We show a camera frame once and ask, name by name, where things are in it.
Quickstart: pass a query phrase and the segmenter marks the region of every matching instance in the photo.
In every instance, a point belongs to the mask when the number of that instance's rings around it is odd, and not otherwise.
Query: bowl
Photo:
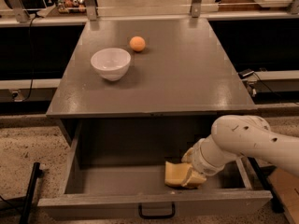
[[[131,55],[124,49],[101,49],[91,59],[93,69],[110,81],[121,79],[129,69]]]

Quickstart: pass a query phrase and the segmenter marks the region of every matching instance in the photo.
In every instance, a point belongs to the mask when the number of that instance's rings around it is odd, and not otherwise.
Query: open drawer
[[[271,193],[254,190],[242,160],[199,189],[164,184],[165,161],[179,162],[213,118],[82,119],[68,157],[61,196],[41,199],[54,218],[170,218],[253,213]]]

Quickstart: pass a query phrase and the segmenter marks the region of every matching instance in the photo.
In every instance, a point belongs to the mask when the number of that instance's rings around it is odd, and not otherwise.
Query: orange ball
[[[134,36],[130,40],[130,47],[134,51],[142,51],[146,47],[146,41],[141,36]]]

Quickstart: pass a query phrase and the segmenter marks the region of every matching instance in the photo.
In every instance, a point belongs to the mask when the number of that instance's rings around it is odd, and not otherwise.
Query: drawer handle
[[[176,206],[174,203],[171,203],[171,214],[167,214],[167,215],[161,215],[161,216],[147,216],[147,215],[144,215],[142,213],[142,204],[140,204],[138,206],[138,211],[139,211],[139,215],[141,218],[144,218],[144,219],[168,219],[168,218],[172,218],[175,216],[176,214]]]

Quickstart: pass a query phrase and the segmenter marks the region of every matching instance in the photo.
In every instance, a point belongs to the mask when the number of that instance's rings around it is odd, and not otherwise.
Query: white robotic arm
[[[299,138],[271,132],[266,120],[256,116],[223,116],[212,125],[211,135],[190,148],[182,162],[209,176],[240,156],[268,161],[299,176]]]

